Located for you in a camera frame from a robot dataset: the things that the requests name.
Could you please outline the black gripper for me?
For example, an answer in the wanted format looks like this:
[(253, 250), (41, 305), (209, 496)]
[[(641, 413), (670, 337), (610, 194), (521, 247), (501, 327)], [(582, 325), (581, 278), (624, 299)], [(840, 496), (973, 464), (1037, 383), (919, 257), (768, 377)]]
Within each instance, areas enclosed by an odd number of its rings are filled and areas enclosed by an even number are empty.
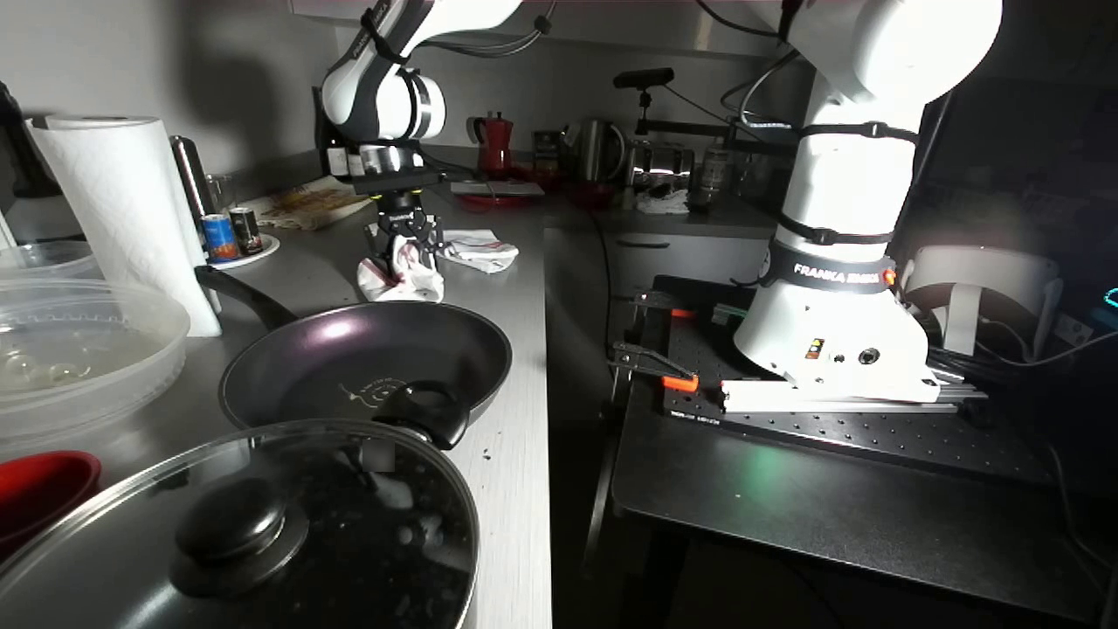
[[(410, 221), (423, 208), (423, 194), (440, 184), (440, 173), (429, 166), (405, 166), (387, 173), (357, 173), (353, 187), (372, 194), (386, 221)], [(390, 235), (381, 224), (366, 224), (372, 257), (390, 265)], [(421, 263), (440, 268), (443, 230), (435, 215), (417, 226)]]

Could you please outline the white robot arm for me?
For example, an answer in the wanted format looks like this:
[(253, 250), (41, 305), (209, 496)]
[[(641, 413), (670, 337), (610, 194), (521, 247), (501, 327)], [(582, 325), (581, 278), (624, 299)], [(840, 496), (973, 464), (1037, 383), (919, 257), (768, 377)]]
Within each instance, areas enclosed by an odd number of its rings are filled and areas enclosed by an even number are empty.
[[(921, 325), (888, 290), (921, 109), (991, 50), (1003, 0), (743, 0), (813, 67), (768, 268), (735, 332), (762, 372), (730, 381), (730, 413), (933, 404)], [(323, 115), (386, 184), (423, 166), (443, 93), (410, 67), (437, 36), (503, 23), (521, 0), (378, 0), (323, 80)]]

